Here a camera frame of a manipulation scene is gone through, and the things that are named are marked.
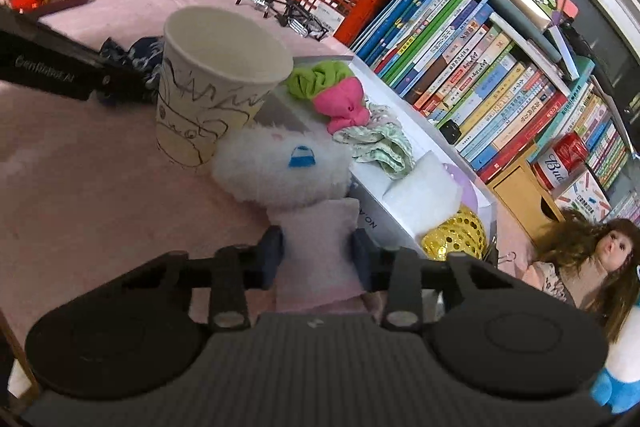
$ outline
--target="red can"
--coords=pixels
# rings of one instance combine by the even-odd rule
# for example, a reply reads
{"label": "red can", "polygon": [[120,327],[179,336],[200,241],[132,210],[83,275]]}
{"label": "red can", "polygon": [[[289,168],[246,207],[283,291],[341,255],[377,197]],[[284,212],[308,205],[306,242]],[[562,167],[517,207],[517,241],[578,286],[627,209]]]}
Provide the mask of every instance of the red can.
{"label": "red can", "polygon": [[578,166],[585,162],[589,152],[578,134],[573,131],[549,146],[532,163],[531,168],[540,184],[547,190],[561,185]]}

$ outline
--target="pink table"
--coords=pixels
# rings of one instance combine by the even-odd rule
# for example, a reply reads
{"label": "pink table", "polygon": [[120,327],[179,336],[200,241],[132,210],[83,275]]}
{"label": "pink table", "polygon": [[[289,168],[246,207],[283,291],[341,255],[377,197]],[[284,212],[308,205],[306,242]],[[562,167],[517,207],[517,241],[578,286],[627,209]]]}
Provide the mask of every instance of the pink table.
{"label": "pink table", "polygon": [[[255,18],[294,56],[348,50],[334,39],[303,39],[235,0],[95,0],[46,18],[99,48],[129,47],[162,34],[166,17],[189,4]],[[0,81],[0,307],[20,341],[48,310],[165,251],[212,255],[253,243],[268,222],[236,203],[207,172],[182,170],[156,149],[154,108],[105,108]],[[206,296],[194,300],[204,313]],[[254,312],[269,305],[260,292]]]}

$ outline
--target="gold mesh ball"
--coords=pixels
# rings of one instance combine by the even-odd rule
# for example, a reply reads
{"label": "gold mesh ball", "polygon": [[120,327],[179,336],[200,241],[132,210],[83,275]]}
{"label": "gold mesh ball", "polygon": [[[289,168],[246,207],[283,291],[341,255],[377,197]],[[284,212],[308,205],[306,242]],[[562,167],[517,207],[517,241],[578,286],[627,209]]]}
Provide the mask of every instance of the gold mesh ball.
{"label": "gold mesh ball", "polygon": [[486,248],[484,227],[478,216],[462,205],[454,216],[427,232],[421,246],[435,261],[446,261],[450,252],[465,252],[482,259]]}

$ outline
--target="wooden drawer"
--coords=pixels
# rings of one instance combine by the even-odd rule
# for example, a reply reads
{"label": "wooden drawer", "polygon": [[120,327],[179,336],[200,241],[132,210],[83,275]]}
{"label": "wooden drawer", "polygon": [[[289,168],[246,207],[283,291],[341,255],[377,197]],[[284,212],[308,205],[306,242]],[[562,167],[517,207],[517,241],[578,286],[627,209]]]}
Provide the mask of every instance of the wooden drawer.
{"label": "wooden drawer", "polygon": [[526,158],[527,152],[524,152],[488,186],[520,222],[536,247],[545,248],[542,236],[554,218],[562,220],[562,214],[551,195],[538,183]]}

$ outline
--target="doll hair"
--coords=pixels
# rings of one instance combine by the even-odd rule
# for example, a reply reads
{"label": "doll hair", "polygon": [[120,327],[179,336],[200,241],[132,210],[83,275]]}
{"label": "doll hair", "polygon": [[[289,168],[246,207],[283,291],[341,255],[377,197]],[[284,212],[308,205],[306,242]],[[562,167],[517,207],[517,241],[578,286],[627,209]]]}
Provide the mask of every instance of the doll hair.
{"label": "doll hair", "polygon": [[588,307],[604,328],[607,340],[613,343],[640,296],[640,280],[636,272],[640,264],[640,229],[628,219],[593,224],[574,210],[564,210],[562,214],[565,221],[549,229],[543,239],[547,249],[538,254],[537,261],[553,263],[557,268],[579,275],[580,267],[593,256],[598,241],[609,232],[623,233],[632,242],[632,251],[625,263],[607,275]]}

